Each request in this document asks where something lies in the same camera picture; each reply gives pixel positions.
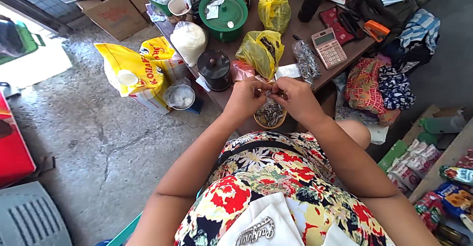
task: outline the black lid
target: black lid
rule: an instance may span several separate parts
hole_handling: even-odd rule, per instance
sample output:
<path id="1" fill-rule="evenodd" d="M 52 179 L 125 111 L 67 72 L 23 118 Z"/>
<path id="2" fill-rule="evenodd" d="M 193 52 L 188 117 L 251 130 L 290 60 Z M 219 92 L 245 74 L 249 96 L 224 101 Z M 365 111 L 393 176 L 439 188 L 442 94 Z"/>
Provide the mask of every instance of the black lid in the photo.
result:
<path id="1" fill-rule="evenodd" d="M 206 79 L 219 79 L 230 70 L 230 60 L 222 51 L 207 50 L 199 56 L 197 69 Z"/>

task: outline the knee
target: knee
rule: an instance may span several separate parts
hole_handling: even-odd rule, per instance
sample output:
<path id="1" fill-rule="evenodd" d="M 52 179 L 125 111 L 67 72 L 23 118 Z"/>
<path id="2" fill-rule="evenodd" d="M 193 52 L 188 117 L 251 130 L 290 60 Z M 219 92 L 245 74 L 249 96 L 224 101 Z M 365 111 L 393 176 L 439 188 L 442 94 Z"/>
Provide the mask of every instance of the knee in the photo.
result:
<path id="1" fill-rule="evenodd" d="M 356 142 L 361 148 L 366 149 L 371 143 L 371 134 L 368 128 L 358 121 L 339 121 L 337 124 Z"/>

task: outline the red wallet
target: red wallet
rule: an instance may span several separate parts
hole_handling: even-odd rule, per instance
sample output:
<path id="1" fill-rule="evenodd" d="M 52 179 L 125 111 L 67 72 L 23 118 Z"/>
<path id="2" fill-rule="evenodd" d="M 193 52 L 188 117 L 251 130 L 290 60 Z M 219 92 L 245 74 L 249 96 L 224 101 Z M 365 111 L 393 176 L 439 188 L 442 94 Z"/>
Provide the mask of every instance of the red wallet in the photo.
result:
<path id="1" fill-rule="evenodd" d="M 351 35 L 351 33 L 345 30 L 345 28 L 338 20 L 338 10 L 336 7 L 332 7 L 329 10 L 319 13 L 319 18 L 327 29 L 334 29 L 335 37 L 337 37 L 337 40 L 340 45 L 343 46 L 346 43 L 351 42 L 353 39 L 355 39 L 355 37 Z"/>

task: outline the small basket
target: small basket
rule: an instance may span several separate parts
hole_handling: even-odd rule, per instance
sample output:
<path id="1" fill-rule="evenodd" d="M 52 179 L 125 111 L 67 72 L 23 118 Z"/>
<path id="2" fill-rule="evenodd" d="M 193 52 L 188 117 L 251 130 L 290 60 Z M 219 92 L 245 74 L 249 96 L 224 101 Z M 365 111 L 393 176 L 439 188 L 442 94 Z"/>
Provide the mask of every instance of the small basket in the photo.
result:
<path id="1" fill-rule="evenodd" d="M 279 120 L 278 123 L 276 123 L 276 125 L 274 127 L 266 127 L 264 126 L 263 124 L 261 124 L 259 121 L 258 121 L 258 118 L 256 117 L 256 114 L 253 115 L 254 117 L 254 121 L 256 121 L 258 123 L 258 125 L 260 125 L 261 127 L 263 128 L 267 128 L 267 129 L 273 129 L 273 128 L 278 128 L 279 126 L 282 125 L 282 123 L 284 122 L 284 120 L 286 119 L 286 115 L 287 115 L 287 110 L 285 108 L 282 109 L 282 117 L 281 119 Z"/>

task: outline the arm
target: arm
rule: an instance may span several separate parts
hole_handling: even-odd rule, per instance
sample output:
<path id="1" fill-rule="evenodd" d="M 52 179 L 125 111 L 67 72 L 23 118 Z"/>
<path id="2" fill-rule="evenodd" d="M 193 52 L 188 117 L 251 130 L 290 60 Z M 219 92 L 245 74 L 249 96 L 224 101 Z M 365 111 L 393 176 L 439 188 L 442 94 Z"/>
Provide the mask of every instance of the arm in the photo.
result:
<path id="1" fill-rule="evenodd" d="M 376 162 L 324 114 L 308 84 L 282 77 L 273 86 L 273 92 L 279 90 L 286 92 L 287 100 L 270 98 L 317 138 L 340 181 L 363 201 L 396 245 L 439 245 Z"/>
<path id="2" fill-rule="evenodd" d="M 228 137 L 266 102 L 254 77 L 235 84 L 219 116 L 174 162 L 159 182 L 127 246 L 173 245 L 174 235 L 204 184 Z"/>

